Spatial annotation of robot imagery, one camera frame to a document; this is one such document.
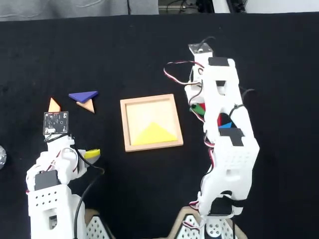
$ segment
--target blue tangram piece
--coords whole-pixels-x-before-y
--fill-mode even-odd
[[[69,94],[69,97],[78,102],[85,103],[89,99],[95,97],[97,94],[98,94],[97,91],[89,91],[89,92],[71,93]]]
[[[221,125],[220,127],[218,128],[231,128],[231,122],[230,123],[227,123],[227,124],[224,124],[224,125]]]

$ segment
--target circuit board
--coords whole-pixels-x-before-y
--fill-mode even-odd
[[[61,134],[69,131],[69,112],[45,112],[43,135]]]

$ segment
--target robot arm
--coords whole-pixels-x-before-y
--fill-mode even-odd
[[[83,160],[79,160],[78,154],[79,152],[82,157],[87,158],[86,151],[77,152],[72,148],[74,139],[66,133],[44,136],[49,139],[48,150],[40,154],[26,176],[31,238],[75,238],[74,220],[80,204],[76,238],[85,239],[85,206],[81,197],[72,194],[67,185],[87,171],[87,165]],[[93,156],[93,161],[96,161],[99,158],[99,150],[98,154]]]
[[[206,43],[191,44],[189,49],[194,55],[193,79],[183,84],[190,105],[205,103],[203,119],[193,113],[203,122],[205,139],[209,141],[205,144],[212,160],[202,178],[197,201],[190,205],[199,211],[204,222],[216,217],[231,218],[242,212],[259,146],[243,106],[234,60],[214,57]],[[234,127],[219,128],[217,119],[221,113],[229,116]]]

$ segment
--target wooden frame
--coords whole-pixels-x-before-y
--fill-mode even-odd
[[[169,104],[170,104],[171,109],[172,109],[172,112],[171,112],[172,119],[171,120],[172,120],[172,124],[174,125],[175,136],[176,136],[177,140],[168,141],[168,142],[149,143],[149,144],[143,144],[143,145],[132,145],[131,138],[130,138],[130,129],[129,129],[129,119],[128,119],[127,107],[129,105],[134,105],[134,104],[137,105],[137,104],[142,104],[142,103],[149,105],[150,103],[165,102],[165,104],[167,104],[167,101],[169,101]],[[124,143],[125,143],[125,151],[126,152],[183,145],[183,138],[182,138],[182,134],[181,134],[181,130],[180,130],[180,125],[179,125],[179,120],[178,120],[178,115],[177,115],[177,110],[176,110],[176,105],[175,105],[175,100],[174,100],[173,94],[120,100],[120,104],[121,104]]]

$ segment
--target black table surface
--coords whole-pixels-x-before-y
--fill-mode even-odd
[[[313,238],[318,215],[319,13],[115,16],[0,23],[1,238],[29,238],[25,175],[46,150],[43,112],[54,97],[70,113],[79,148],[100,148],[106,175],[85,198],[117,238],[167,236],[196,199],[209,166],[201,123],[166,62],[192,60],[209,35],[233,58],[260,153],[247,205],[235,221],[248,238]],[[190,65],[172,72],[188,79]],[[96,114],[68,93],[98,90]],[[125,153],[120,99],[173,93],[184,146]],[[89,169],[69,186],[82,195]]]

